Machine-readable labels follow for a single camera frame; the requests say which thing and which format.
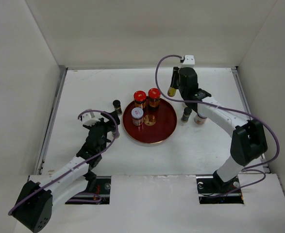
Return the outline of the yellow bottle gold cap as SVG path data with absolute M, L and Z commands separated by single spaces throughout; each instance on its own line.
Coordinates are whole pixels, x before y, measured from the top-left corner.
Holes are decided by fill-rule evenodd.
M 168 91 L 167 91 L 167 95 L 168 95 L 169 97 L 174 97 L 175 94 L 176 94 L 176 92 L 177 92 L 177 90 L 178 90 L 178 86 L 175 85 L 175 84 L 171 84 L 171 85 L 169 86 Z

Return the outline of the black pepper shaker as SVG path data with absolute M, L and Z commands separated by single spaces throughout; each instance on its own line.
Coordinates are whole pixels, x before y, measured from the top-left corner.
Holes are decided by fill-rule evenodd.
M 189 108 L 189 107 L 184 108 L 183 115 L 181 117 L 181 121 L 184 122 L 184 123 L 187 123 L 191 113 L 192 113 L 192 109 L 191 108 Z
M 119 100 L 114 100 L 112 104 L 113 104 L 113 107 L 114 107 L 116 113 L 119 116 L 122 115 L 122 109 L 121 109 L 120 101 Z
M 119 136 L 120 136 L 119 131 L 117 131 L 117 130 L 111 130 L 111 134 L 115 138 L 119 138 Z

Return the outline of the black pepper shaker front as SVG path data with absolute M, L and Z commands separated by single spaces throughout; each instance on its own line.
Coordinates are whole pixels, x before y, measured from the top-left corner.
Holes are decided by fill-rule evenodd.
M 117 130 L 111 130 L 111 134 L 115 138 L 119 138 L 119 136 L 120 136 L 119 131 L 117 131 Z

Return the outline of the white lid jar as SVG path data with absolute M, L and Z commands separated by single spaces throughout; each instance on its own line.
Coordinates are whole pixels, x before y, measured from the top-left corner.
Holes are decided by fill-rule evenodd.
M 132 122 L 135 126 L 140 126 L 144 121 L 144 111 L 139 107 L 135 107 L 131 111 Z
M 199 113 L 197 113 L 194 117 L 194 121 L 196 124 L 198 125 L 203 125 L 207 120 L 207 117 L 205 117 L 204 115 L 201 115 Z

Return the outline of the red lid jar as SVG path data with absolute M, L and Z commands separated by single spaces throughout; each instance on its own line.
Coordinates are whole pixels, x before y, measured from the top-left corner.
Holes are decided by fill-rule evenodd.
M 138 90 L 134 93 L 134 105 L 137 108 L 145 110 L 147 95 L 144 91 Z
M 148 108 L 155 111 L 160 105 L 161 92 L 157 88 L 151 88 L 148 91 Z

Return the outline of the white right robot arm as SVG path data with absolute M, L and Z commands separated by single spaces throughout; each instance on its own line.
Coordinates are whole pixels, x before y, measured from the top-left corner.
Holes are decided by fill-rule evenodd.
M 263 125 L 256 119 L 245 120 L 221 109 L 210 93 L 199 88 L 197 73 L 191 67 L 173 68 L 168 91 L 170 97 L 174 96 L 173 89 L 179 90 L 186 106 L 196 112 L 198 118 L 209 118 L 232 139 L 229 158 L 212 178 L 213 188 L 223 192 L 246 165 L 267 151 Z

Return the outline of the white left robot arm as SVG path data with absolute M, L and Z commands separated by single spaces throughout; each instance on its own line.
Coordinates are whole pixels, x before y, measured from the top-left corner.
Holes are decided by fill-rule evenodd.
M 116 111 L 87 109 L 78 115 L 88 136 L 77 154 L 60 170 L 39 181 L 27 181 L 13 208 L 8 212 L 33 233 L 40 232 L 50 221 L 53 211 L 80 192 L 92 193 L 96 188 L 96 175 L 92 172 L 114 140 L 109 132 L 118 132 L 120 120 Z

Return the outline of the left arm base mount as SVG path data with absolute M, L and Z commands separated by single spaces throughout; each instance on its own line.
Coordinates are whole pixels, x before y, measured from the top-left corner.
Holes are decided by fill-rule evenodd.
M 94 172 L 89 171 L 85 175 L 85 179 L 88 181 L 86 189 L 70 198 L 65 204 L 110 204 L 112 177 L 97 176 Z

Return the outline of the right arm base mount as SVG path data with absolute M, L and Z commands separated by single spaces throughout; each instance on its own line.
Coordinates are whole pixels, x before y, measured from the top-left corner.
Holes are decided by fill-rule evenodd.
M 196 176 L 200 204 L 244 204 L 238 176 L 226 183 L 218 183 L 213 175 Z

